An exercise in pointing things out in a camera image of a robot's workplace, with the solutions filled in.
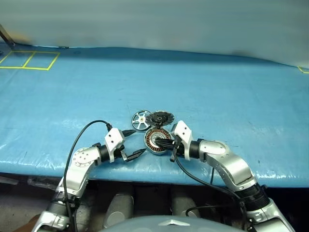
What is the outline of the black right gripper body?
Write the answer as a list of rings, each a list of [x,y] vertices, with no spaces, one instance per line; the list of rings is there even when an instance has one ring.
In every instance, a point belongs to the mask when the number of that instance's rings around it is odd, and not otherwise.
[[[171,140],[171,145],[172,145],[172,157],[179,157],[181,156],[180,152],[180,145],[181,145],[181,137],[176,135],[173,140]]]

